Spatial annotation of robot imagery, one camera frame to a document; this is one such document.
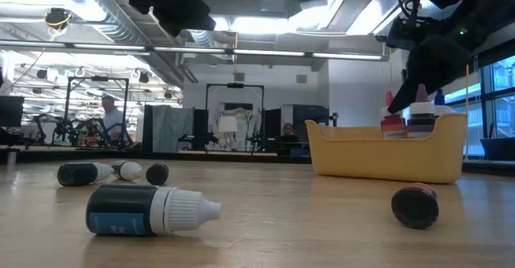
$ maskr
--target computer monitor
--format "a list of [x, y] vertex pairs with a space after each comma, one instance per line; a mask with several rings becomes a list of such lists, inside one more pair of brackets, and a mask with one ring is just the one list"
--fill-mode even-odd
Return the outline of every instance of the computer monitor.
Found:
[[0, 127], [22, 125], [24, 101], [25, 97], [0, 96]]

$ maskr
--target tabletop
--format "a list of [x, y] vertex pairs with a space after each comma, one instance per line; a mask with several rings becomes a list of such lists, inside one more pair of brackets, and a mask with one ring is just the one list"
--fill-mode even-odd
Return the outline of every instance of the tabletop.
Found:
[[222, 203], [222, 218], [169, 237], [99, 237], [85, 225], [96, 184], [61, 187], [61, 163], [0, 172], [0, 267], [515, 266], [510, 178], [464, 175], [433, 185], [440, 217], [413, 230], [390, 207], [407, 183], [317, 176], [302, 164], [165, 163], [168, 186]]

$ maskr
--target blue label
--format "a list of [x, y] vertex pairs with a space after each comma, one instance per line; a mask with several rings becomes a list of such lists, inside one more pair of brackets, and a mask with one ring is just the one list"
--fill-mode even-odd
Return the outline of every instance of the blue label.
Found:
[[91, 212], [89, 225], [93, 233], [109, 235], [145, 235], [142, 213]]

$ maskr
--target window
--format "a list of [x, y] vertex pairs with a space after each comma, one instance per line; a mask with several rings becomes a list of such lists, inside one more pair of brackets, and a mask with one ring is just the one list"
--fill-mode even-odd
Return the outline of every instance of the window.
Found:
[[[467, 108], [465, 105], [452, 106], [455, 112], [466, 113]], [[468, 145], [469, 155], [484, 155], [484, 149], [481, 145], [483, 138], [483, 109], [481, 103], [474, 103], [468, 106]], [[463, 154], [466, 154], [467, 146], [463, 146]]]
[[[468, 97], [477, 97], [481, 95], [481, 83], [477, 83], [468, 87]], [[445, 102], [452, 103], [459, 100], [463, 100], [467, 97], [467, 89], [463, 88], [456, 92], [447, 94], [445, 96]]]
[[491, 65], [493, 77], [493, 90], [501, 91], [515, 87], [513, 78], [513, 67], [515, 67], [515, 56], [500, 60]]
[[496, 138], [515, 136], [515, 97], [508, 96], [495, 100]]

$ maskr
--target yellow basket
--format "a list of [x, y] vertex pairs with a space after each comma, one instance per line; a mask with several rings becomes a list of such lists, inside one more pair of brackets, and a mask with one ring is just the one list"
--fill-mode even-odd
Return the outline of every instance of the yellow basket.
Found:
[[424, 139], [383, 139], [378, 127], [327, 127], [308, 120], [319, 175], [454, 183], [461, 176], [467, 114], [439, 117]]

